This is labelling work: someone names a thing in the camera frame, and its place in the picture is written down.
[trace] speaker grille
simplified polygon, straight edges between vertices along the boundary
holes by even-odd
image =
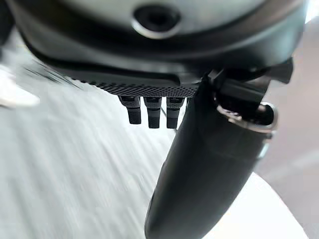
[[[198,86],[191,87],[150,87],[137,85],[107,85],[95,84],[97,87],[119,96],[141,96],[141,97],[192,97]]]

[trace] white object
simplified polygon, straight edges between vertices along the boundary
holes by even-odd
[[[204,239],[307,239],[277,193],[252,174],[233,205]]]
[[[14,82],[14,75],[6,67],[0,67],[0,105],[5,107],[29,107],[37,105],[39,98]]]

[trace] circular hole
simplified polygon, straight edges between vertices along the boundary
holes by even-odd
[[[170,7],[149,5],[138,8],[134,18],[145,29],[154,32],[167,32],[180,21],[179,13]]]
[[[162,12],[154,12],[149,15],[150,24],[157,25],[159,27],[166,25],[169,22],[169,18]]]

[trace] motion blur background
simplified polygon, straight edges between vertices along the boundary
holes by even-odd
[[[316,15],[319,15],[319,0],[312,0],[305,35],[295,52],[293,78],[287,86],[272,82],[266,96],[265,100],[279,109],[280,129],[266,158],[256,169],[256,173],[280,195],[311,239],[319,239],[319,18],[315,18]],[[46,68],[30,55],[17,32],[12,34],[2,61],[16,73],[20,86],[41,99],[39,106],[27,110],[0,109],[0,156],[6,158],[5,162],[0,160],[0,175],[9,178],[9,184],[1,185],[1,194],[8,195],[0,197],[0,217],[7,223],[1,226],[7,228],[16,222],[21,225],[20,231],[11,232],[5,235],[6,238],[44,238],[38,230],[45,232],[51,227],[59,230],[47,238],[94,237],[89,231],[70,236],[68,222],[74,217],[84,230],[103,230],[98,223],[107,210],[116,215],[127,209],[121,209],[123,204],[117,204],[116,197],[108,197],[112,200],[108,202],[112,208],[103,208],[104,198],[99,195],[112,194],[103,181],[114,183],[114,190],[120,195],[121,175],[127,173],[125,177],[130,181],[127,178],[129,171],[134,171],[130,174],[131,187],[141,190],[140,185],[133,185],[133,179],[141,178],[143,193],[152,192],[160,165],[152,165],[147,160],[163,161],[161,157],[168,151],[175,134],[174,130],[165,129],[165,120],[161,121],[161,130],[150,130],[147,125],[144,125],[146,130],[141,130],[129,125],[127,113],[116,96]],[[147,122],[146,117],[144,114],[143,122]],[[120,142],[119,133],[126,133],[127,141]],[[145,164],[129,162],[130,158],[141,155]],[[105,165],[105,157],[115,160]],[[116,171],[119,167],[123,168],[122,172]],[[150,175],[141,173],[141,168],[148,167]],[[44,198],[53,208],[50,211],[53,221],[46,220],[47,206],[42,205],[39,198]],[[137,200],[145,200],[144,205],[148,204],[148,197],[135,198],[134,195],[127,203],[130,205],[130,201]],[[68,209],[66,217],[69,218],[62,220],[66,202],[79,204],[87,211],[90,205],[101,207],[94,208],[95,218],[89,218],[85,210]],[[133,208],[128,213],[134,218],[141,212]],[[39,220],[43,220],[43,224],[34,223]],[[121,227],[116,218],[109,220],[103,225]],[[128,222],[127,226],[136,225]]]

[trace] white surface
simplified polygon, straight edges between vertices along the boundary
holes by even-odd
[[[205,239],[307,239],[276,192],[252,174],[231,208]]]

